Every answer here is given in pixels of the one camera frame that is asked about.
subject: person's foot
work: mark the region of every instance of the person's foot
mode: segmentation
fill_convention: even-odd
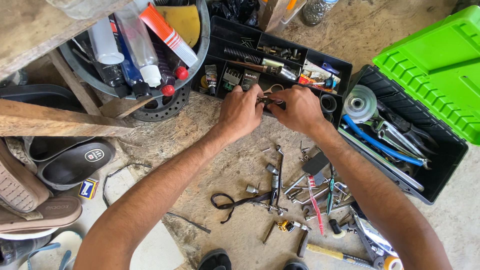
[[[232,270],[232,264],[227,252],[218,248],[205,254],[200,260],[197,270]]]
[[[299,259],[290,259],[283,266],[282,270],[309,270],[307,265]]]

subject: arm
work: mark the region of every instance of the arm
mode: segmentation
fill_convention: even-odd
[[[236,86],[222,103],[218,124],[198,142],[163,163],[113,203],[83,240],[74,269],[129,269],[133,252],[186,186],[229,143],[260,124],[258,85]]]
[[[405,269],[452,269],[444,247],[420,211],[400,189],[355,151],[323,118],[319,99],[308,89],[275,92],[286,110],[268,108],[286,127],[310,137],[325,152],[376,229],[399,254]]]

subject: red bottle cap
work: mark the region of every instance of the red bottle cap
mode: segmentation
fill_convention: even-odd
[[[164,86],[161,91],[164,96],[170,97],[175,93],[175,88],[173,86]]]
[[[185,80],[188,77],[188,70],[185,67],[178,67],[175,71],[175,76],[180,80]]]

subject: forearm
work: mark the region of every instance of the forearm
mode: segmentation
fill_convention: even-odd
[[[215,126],[136,183],[92,226],[78,253],[75,269],[128,269],[143,238],[192,178],[227,144],[228,138]]]
[[[451,269],[442,243],[424,216],[400,189],[356,152],[331,124],[311,138],[342,176],[362,211],[399,254],[406,269]]]

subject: toolbox compartment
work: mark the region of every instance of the toolbox compartment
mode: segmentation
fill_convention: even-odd
[[[424,190],[416,190],[405,180],[408,177],[405,173],[398,173],[398,170],[393,168],[389,162],[379,160],[380,158],[373,157],[363,150],[368,146],[355,140],[358,137],[351,129],[345,130],[350,136],[342,131],[340,133],[349,144],[399,185],[404,192],[419,198],[426,204],[433,204],[466,154],[468,145],[453,133],[447,124],[433,116],[427,107],[407,95],[403,87],[381,73],[378,67],[365,65],[359,72],[353,74],[349,90],[351,91],[356,84],[370,88],[385,106],[416,127],[426,131],[438,143],[439,148],[433,149],[438,155],[426,155],[432,160],[430,163],[432,170],[412,165],[414,170],[409,177],[423,185]]]
[[[211,98],[224,100],[225,96],[229,92],[228,90],[224,89],[222,86],[223,85],[222,78],[223,78],[223,74],[225,73],[225,70],[227,68],[235,69],[240,73],[243,73],[245,69],[252,70],[249,67],[244,66],[242,64],[231,62],[231,61],[235,61],[236,59],[224,53],[225,46],[229,46],[235,49],[240,49],[246,53],[249,53],[251,55],[254,55],[260,58],[266,57],[275,61],[283,62],[286,66],[292,69],[301,69],[303,67],[303,63],[305,62],[305,59],[308,59],[309,61],[311,61],[312,63],[318,66],[320,66],[323,63],[323,61],[326,61],[329,64],[331,64],[334,69],[340,71],[340,74],[338,75],[338,77],[341,79],[341,81],[334,88],[337,94],[333,94],[327,91],[322,91],[314,87],[309,87],[309,88],[318,97],[329,94],[335,98],[337,102],[337,107],[336,107],[336,110],[332,113],[332,117],[333,117],[332,124],[336,129],[338,128],[338,125],[340,124],[342,109],[343,109],[343,99],[347,94],[348,83],[349,83],[350,75],[352,72],[351,63],[335,58],[333,56],[309,49],[299,44],[269,35],[267,33],[256,30],[254,28],[232,22],[230,20],[227,20],[218,16],[212,17],[210,21],[210,27],[211,27],[210,45],[208,48],[207,56],[205,58],[205,61],[202,64],[202,67],[199,69],[197,74],[190,81],[189,85],[192,91],[206,95]],[[247,46],[242,45],[242,39],[245,39],[245,38],[249,38],[250,40],[253,40],[251,42],[251,45],[253,48],[249,48]],[[275,45],[281,48],[297,49],[298,52],[301,53],[300,60],[289,61],[281,57],[267,54],[261,50],[257,50],[258,46],[272,46],[272,45]],[[205,75],[205,68],[203,66],[211,65],[211,64],[216,65],[216,68],[217,68],[217,88],[216,88],[216,94],[214,97],[210,96],[208,93],[201,92],[202,87],[200,82],[201,78]],[[272,85],[275,85],[275,84],[282,85],[284,89],[288,89],[288,88],[291,88],[293,85],[299,84],[297,81],[285,79],[273,74],[264,73],[256,70],[253,70],[253,71],[260,73],[258,85],[260,86],[260,88],[262,88],[263,91],[269,89]],[[274,92],[278,90],[281,90],[281,88],[277,86],[272,88],[272,91]],[[264,108],[264,114],[274,117],[273,114],[270,112],[270,110],[267,109],[266,107]]]

